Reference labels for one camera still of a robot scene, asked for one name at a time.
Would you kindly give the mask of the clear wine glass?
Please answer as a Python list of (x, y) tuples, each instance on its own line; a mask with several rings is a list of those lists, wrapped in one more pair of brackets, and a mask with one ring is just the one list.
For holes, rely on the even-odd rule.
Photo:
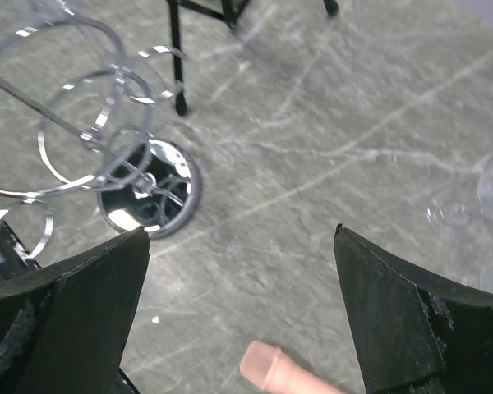
[(437, 191), (425, 215), (435, 232), (453, 238), (472, 233), (484, 222), (493, 222), (493, 155), (478, 175)]

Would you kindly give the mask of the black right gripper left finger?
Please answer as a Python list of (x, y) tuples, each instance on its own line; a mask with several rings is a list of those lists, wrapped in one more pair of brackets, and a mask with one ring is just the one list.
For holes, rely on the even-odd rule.
[(120, 363), (149, 248), (138, 228), (0, 282), (0, 393), (136, 393)]

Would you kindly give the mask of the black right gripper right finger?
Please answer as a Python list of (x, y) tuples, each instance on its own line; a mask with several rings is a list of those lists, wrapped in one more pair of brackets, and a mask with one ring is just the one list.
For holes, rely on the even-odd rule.
[(368, 393), (493, 393), (493, 294), (338, 225), (334, 257)]

